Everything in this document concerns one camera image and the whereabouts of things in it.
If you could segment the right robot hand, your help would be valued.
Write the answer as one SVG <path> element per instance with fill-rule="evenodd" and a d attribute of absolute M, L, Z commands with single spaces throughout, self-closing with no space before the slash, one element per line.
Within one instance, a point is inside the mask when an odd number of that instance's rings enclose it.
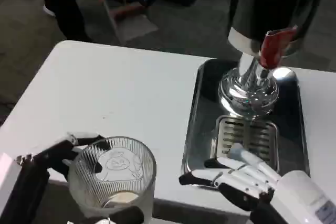
<path fill-rule="evenodd" d="M 252 223 L 335 223 L 335 203 L 305 172 L 281 176 L 239 143 L 228 157 L 207 160 L 204 169 L 181 175 L 179 182 L 216 188 L 249 212 Z"/>

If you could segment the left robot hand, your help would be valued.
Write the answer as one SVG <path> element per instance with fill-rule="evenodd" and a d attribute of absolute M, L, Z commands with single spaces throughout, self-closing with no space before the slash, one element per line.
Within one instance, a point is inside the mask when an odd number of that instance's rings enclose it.
<path fill-rule="evenodd" d="M 127 137 L 70 136 L 35 156 L 18 157 L 19 174 L 1 213 L 1 223 L 31 223 L 49 180 L 48 169 L 63 174 L 69 191 L 87 220 L 144 223 L 144 212 L 132 201 L 113 202 L 121 192 L 144 188 L 144 169 L 137 151 L 146 147 Z"/>

